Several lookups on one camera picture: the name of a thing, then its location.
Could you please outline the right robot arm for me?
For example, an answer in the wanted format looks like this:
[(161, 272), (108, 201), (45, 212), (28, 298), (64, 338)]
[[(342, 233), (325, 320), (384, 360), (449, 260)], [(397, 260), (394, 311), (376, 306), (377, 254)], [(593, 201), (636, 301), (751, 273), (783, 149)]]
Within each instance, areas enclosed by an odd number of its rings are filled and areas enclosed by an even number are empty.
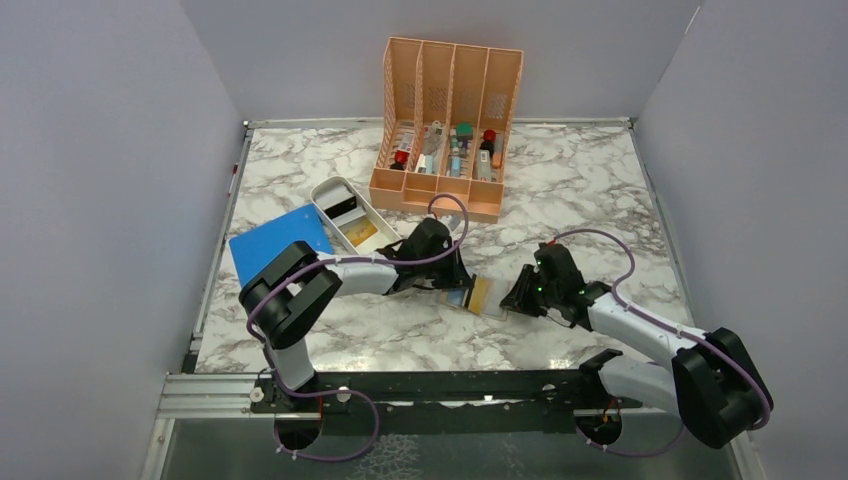
[(628, 303), (612, 286), (585, 281), (570, 251), (542, 243), (501, 308), (532, 317), (558, 311), (571, 327), (606, 335), (646, 356), (608, 350), (584, 362), (579, 398), (600, 407), (613, 397), (676, 416), (702, 444), (721, 448), (765, 423), (774, 402), (741, 338), (673, 324)]

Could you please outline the beige card holder wallet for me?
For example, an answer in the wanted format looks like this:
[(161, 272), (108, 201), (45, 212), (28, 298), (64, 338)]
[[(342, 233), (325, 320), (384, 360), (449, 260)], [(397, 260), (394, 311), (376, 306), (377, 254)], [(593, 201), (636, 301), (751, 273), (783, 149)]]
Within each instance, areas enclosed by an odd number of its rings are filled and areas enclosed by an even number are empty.
[(508, 311), (500, 306), (507, 296), (513, 281), (473, 275), (473, 284), (467, 289), (444, 291), (439, 300), (443, 305), (478, 317), (506, 321)]

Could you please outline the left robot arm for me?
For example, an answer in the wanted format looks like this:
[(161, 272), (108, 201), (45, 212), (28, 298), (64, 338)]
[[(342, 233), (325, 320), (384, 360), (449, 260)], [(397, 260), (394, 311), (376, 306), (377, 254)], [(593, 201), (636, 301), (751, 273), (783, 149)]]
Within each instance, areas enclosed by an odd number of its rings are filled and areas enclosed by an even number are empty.
[(427, 217), (408, 237), (367, 255), (330, 255), (295, 241), (242, 287), (239, 302), (248, 315), (248, 331), (262, 342), (279, 380), (277, 398), (298, 411), (314, 397), (315, 369), (306, 335), (331, 300), (472, 285), (450, 230)]

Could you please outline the white oblong tray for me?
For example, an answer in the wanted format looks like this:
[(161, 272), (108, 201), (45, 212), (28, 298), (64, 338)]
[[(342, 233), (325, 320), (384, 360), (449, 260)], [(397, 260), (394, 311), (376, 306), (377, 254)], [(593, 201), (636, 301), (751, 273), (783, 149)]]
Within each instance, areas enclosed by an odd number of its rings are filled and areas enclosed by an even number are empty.
[(402, 237), (346, 178), (330, 177), (310, 192), (323, 225), (347, 253), (369, 255)]

